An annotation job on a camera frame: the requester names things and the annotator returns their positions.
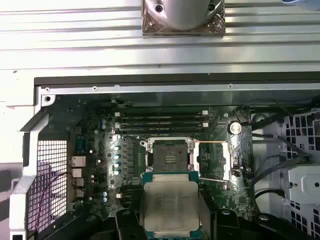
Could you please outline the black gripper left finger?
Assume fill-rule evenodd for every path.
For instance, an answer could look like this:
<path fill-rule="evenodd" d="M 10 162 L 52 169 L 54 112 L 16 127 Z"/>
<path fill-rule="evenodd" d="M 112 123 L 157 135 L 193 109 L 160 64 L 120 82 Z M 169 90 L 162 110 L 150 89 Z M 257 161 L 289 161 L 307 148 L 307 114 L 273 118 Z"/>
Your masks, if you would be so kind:
<path fill-rule="evenodd" d="M 43 240 L 143 240 L 139 211 L 143 186 L 124 185 L 120 188 L 119 206 L 113 211 L 94 210 L 93 203 L 82 204 L 73 216 L 51 225 L 42 232 Z"/>

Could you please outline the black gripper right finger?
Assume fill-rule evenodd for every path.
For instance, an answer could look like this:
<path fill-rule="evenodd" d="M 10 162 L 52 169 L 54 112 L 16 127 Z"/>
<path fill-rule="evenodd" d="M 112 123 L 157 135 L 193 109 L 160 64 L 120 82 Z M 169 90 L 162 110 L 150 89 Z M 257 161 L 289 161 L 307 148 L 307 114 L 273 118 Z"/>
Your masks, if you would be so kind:
<path fill-rule="evenodd" d="M 262 213 L 251 181 L 248 196 L 256 209 L 251 220 L 234 211 L 219 208 L 205 185 L 199 185 L 199 219 L 210 240 L 310 240 L 312 237 L 293 225 L 269 213 Z"/>

